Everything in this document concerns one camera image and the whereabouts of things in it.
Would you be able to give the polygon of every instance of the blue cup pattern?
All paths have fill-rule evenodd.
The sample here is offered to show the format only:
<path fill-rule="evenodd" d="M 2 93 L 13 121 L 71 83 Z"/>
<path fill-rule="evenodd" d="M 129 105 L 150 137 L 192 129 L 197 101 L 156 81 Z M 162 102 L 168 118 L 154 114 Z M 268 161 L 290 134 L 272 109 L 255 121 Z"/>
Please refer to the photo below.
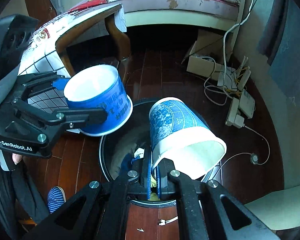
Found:
<path fill-rule="evenodd" d="M 209 129 L 183 102 L 167 100 L 159 103 L 149 116 L 152 151 L 170 134 L 189 127 Z"/>
<path fill-rule="evenodd" d="M 67 99 L 66 101 L 69 108 L 102 107 L 108 113 L 107 120 L 104 123 L 82 128 L 84 132 L 90 134 L 104 133 L 116 128 L 129 115 L 131 109 L 130 100 L 127 97 L 119 75 L 110 88 L 94 98 L 81 102 L 73 102 Z"/>

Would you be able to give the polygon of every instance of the finger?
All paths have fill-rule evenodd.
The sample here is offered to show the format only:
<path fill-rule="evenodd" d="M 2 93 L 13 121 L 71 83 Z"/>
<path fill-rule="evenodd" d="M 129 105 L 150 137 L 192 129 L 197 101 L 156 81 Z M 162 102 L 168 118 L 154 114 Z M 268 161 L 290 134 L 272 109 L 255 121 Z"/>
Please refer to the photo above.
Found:
<path fill-rule="evenodd" d="M 18 164 L 22 160 L 22 155 L 13 153 L 12 160 L 14 161 L 15 164 Z"/>

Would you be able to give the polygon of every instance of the door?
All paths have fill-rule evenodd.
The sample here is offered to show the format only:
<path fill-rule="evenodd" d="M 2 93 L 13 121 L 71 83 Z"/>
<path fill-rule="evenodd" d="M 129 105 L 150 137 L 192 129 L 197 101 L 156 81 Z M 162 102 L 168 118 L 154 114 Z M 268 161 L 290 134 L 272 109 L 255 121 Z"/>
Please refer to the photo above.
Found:
<path fill-rule="evenodd" d="M 29 16 L 39 20 L 37 28 L 57 16 L 50 0 L 25 0 Z"/>

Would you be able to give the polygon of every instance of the bed frame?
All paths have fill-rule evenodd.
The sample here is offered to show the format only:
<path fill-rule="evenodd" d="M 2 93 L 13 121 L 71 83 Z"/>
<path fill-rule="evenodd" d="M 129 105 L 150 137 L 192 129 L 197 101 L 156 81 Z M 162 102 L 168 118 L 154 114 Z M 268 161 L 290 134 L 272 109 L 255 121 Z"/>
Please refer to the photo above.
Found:
<path fill-rule="evenodd" d="M 184 24 L 227 31 L 234 24 L 242 21 L 245 0 L 239 1 L 239 13 L 236 21 L 221 18 L 213 14 L 183 10 L 144 10 L 128 12 L 125 13 L 125 20 L 127 27 L 150 24 Z M 232 37 L 229 39 L 231 51 L 234 48 L 238 32 L 239 27 L 233 31 Z"/>

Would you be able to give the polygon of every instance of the blue cloth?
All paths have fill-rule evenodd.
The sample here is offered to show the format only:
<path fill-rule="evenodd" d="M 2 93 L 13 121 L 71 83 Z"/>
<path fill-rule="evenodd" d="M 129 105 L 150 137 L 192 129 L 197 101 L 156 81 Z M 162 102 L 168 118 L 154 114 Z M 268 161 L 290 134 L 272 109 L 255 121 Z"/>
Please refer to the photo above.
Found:
<path fill-rule="evenodd" d="M 131 153 L 128 153 L 122 160 L 121 167 L 120 167 L 120 172 L 119 174 L 126 174 L 128 171 L 132 169 L 132 160 L 133 160 L 133 155 Z"/>
<path fill-rule="evenodd" d="M 59 78 L 53 81 L 52 86 L 58 90 L 64 90 L 70 78 Z"/>
<path fill-rule="evenodd" d="M 53 187 L 48 193 L 47 202 L 49 211 L 52 214 L 66 202 L 66 196 L 63 189 L 58 186 Z"/>

